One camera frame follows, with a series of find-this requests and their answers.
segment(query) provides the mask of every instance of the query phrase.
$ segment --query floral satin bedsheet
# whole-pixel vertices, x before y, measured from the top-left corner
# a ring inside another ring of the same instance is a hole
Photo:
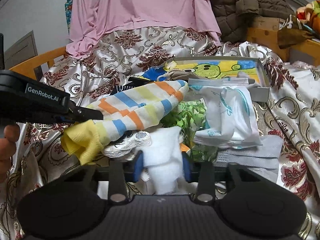
[[[140,75],[171,57],[204,55],[258,57],[262,61],[272,88],[268,103],[254,103],[259,131],[284,139],[277,184],[306,203],[308,214],[300,236],[320,238],[316,190],[320,183],[320,69],[283,65],[270,49],[249,42],[225,43],[217,48],[206,33],[182,27],[146,27],[105,35],[88,58],[74,60],[66,56],[41,81],[70,93],[78,106],[87,106],[111,93],[115,85],[126,84],[130,75]],[[22,238],[16,205],[24,195],[79,165],[78,159],[61,147],[60,136],[67,126],[20,124],[13,166],[7,181],[0,185],[1,240]],[[108,165],[103,155],[98,155],[95,162]],[[128,184],[128,191],[139,194],[132,184]]]

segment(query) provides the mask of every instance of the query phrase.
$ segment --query striped towel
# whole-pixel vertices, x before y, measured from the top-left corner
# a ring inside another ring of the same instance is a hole
[[[104,120],[88,120],[67,128],[61,145],[67,153],[76,155],[81,164],[91,162],[124,132],[157,125],[188,90],[185,81],[161,81],[102,98],[87,107],[100,110]]]

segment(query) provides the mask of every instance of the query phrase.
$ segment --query screw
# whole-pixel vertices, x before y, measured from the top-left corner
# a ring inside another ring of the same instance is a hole
[[[110,200],[112,200],[113,202],[119,203],[122,201],[125,201],[127,198],[125,197],[125,195],[122,194],[113,194],[110,197]]]
[[[209,202],[209,201],[213,200],[213,197],[209,194],[204,193],[204,194],[200,194],[197,197],[197,199],[201,202]]]

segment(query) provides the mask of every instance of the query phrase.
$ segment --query gray fabric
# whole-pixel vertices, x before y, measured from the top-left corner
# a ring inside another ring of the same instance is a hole
[[[201,77],[201,76],[198,76],[192,72],[185,72],[183,70],[176,70],[176,69],[173,69],[172,71],[169,72],[170,73],[170,76],[171,76],[171,79],[170,80],[185,80],[185,81],[188,81],[189,78],[194,78],[194,79],[208,79],[208,78],[205,78],[205,77]]]
[[[276,183],[283,139],[276,135],[261,137],[261,146],[244,149],[225,149],[218,152],[217,162],[235,162]]]

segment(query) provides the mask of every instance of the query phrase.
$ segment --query green leaves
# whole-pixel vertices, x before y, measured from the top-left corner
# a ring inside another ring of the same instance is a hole
[[[195,132],[204,128],[206,105],[203,99],[180,102],[178,106],[160,121],[164,127],[179,126],[184,135],[183,143],[191,149],[194,161],[214,161],[217,148],[195,144],[192,140]]]

